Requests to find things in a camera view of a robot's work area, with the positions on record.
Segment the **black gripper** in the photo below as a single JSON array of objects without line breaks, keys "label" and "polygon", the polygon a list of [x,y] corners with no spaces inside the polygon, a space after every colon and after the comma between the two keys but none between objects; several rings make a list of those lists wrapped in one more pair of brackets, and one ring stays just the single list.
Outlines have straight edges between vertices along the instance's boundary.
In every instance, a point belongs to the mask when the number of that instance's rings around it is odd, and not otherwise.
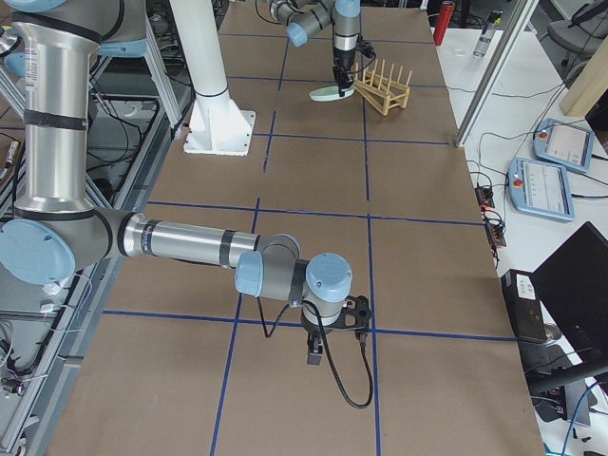
[{"label": "black gripper", "polygon": [[349,73],[352,70],[355,59],[355,48],[343,50],[337,47],[332,49],[333,66],[339,69],[334,71],[334,80],[338,89],[338,97],[346,96],[350,88]]},{"label": "black gripper", "polygon": [[301,312],[301,324],[307,331],[307,364],[319,366],[323,359],[324,344],[321,334],[323,330],[322,316],[313,303],[304,303]]}]

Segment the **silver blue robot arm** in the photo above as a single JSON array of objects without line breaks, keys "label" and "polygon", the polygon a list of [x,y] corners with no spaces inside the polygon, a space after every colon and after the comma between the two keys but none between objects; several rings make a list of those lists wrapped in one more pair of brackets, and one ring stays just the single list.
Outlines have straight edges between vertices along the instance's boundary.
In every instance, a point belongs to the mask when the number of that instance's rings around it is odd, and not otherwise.
[{"label": "silver blue robot arm", "polygon": [[332,102],[351,96],[354,92],[352,66],[362,42],[360,2],[271,1],[269,12],[273,19],[286,27],[287,35],[296,48],[303,47],[319,32],[332,27],[334,85],[314,90],[310,97],[315,102]]},{"label": "silver blue robot arm", "polygon": [[1,262],[46,285],[111,257],[167,257],[219,266],[238,292],[298,308],[308,361],[329,358],[328,336],[346,329],[352,269],[324,253],[306,259],[288,235],[263,236],[149,218],[95,200],[88,168],[91,69],[95,58],[144,58],[158,76],[142,1],[13,1],[23,41],[25,176],[1,230]]}]

